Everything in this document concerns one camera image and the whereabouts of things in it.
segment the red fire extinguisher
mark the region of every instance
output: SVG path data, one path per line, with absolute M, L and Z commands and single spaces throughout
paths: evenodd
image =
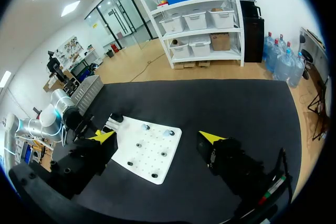
M 117 48 L 117 46 L 115 44 L 111 44 L 111 47 L 112 47 L 114 52 L 119 52 L 119 49 Z

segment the black mat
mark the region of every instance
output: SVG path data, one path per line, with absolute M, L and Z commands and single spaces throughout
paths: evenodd
M 267 80 L 154 81 L 105 85 L 89 112 L 102 127 L 111 112 L 182 129 L 162 185 L 152 184 L 110 161 L 75 201 L 115 217 L 148 221 L 219 223 L 232 217 L 240 198 L 213 176 L 196 151 L 199 130 L 240 140 L 265 172 L 286 149 L 295 189 L 300 172 L 301 134 L 285 82 Z M 278 201 L 283 209 L 287 191 Z

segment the black stand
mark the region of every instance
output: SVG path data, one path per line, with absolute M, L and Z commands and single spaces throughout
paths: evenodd
M 329 76 L 327 77 L 326 81 L 324 82 L 323 86 L 322 86 L 322 89 L 321 91 L 316 95 L 316 97 L 311 101 L 311 103 L 308 105 L 308 110 L 316 113 L 318 115 L 318 118 L 317 118 L 317 122 L 316 122 L 316 126 L 315 126 L 315 130 L 314 130 L 314 134 L 313 134 L 313 138 L 312 140 L 314 141 L 315 139 L 318 138 L 318 140 L 321 140 L 322 138 L 322 135 L 323 133 L 325 132 L 325 128 L 324 128 L 324 124 L 325 124 L 325 120 L 326 120 L 326 116 L 323 114 L 323 108 L 322 108 L 322 105 L 325 104 L 325 101 L 326 101 L 326 86 L 327 86 L 327 82 L 329 80 Z M 321 126 L 321 130 L 320 130 L 320 133 L 316 134 L 316 130 L 317 130 L 317 127 L 319 125 L 319 122 L 320 122 L 320 119 L 322 119 L 322 126 Z

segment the white shelving unit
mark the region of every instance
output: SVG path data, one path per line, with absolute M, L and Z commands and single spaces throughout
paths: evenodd
M 157 36 L 162 44 L 164 52 L 167 56 L 167 59 L 170 63 L 170 66 L 174 68 L 174 63 L 178 62 L 187 62 L 187 61 L 203 61 L 203 60 L 240 60 L 240 66 L 244 66 L 244 53 L 245 53 L 245 41 L 244 41 L 244 23 L 243 23 L 243 14 L 242 8 L 240 6 L 239 0 L 189 0 L 183 1 L 172 5 L 167 5 L 164 7 L 157 8 L 155 10 L 150 10 L 145 0 L 140 0 L 144 9 L 146 10 L 150 21 L 153 24 L 153 27 L 157 33 Z M 201 30 L 189 30 L 186 26 L 183 32 L 174 33 L 174 34 L 161 34 L 158 24 L 154 19 L 154 15 L 162 13 L 163 16 L 168 16 L 169 11 L 179 11 L 191 9 L 190 5 L 197 5 L 198 8 L 202 8 L 202 6 L 213 5 L 214 7 L 221 6 L 221 4 L 226 3 L 226 6 L 231 7 L 235 11 L 235 27 L 234 28 L 223 28 L 218 29 L 212 24 L 207 24 L 206 29 Z M 200 34 L 214 34 L 214 33 L 230 33 L 230 36 L 234 35 L 235 43 L 233 44 L 231 41 L 231 50 L 229 51 L 214 51 L 211 47 L 210 54 L 208 56 L 203 57 L 194 57 L 191 54 L 190 57 L 175 59 L 173 54 L 169 49 L 169 40 L 175 38 L 182 38 L 193 35 Z

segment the chair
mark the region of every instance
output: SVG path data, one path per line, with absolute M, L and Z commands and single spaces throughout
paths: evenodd
M 311 54 L 308 51 L 302 49 L 303 43 L 305 43 L 305 42 L 306 42 L 306 38 L 304 37 L 304 35 L 300 34 L 299 51 L 302 53 L 303 57 L 305 58 L 305 62 L 306 62 L 306 65 L 304 67 L 304 72 L 303 72 L 302 76 L 306 80 L 308 80 L 309 79 L 308 69 L 310 69 L 310 64 L 313 63 L 313 57 L 311 56 Z

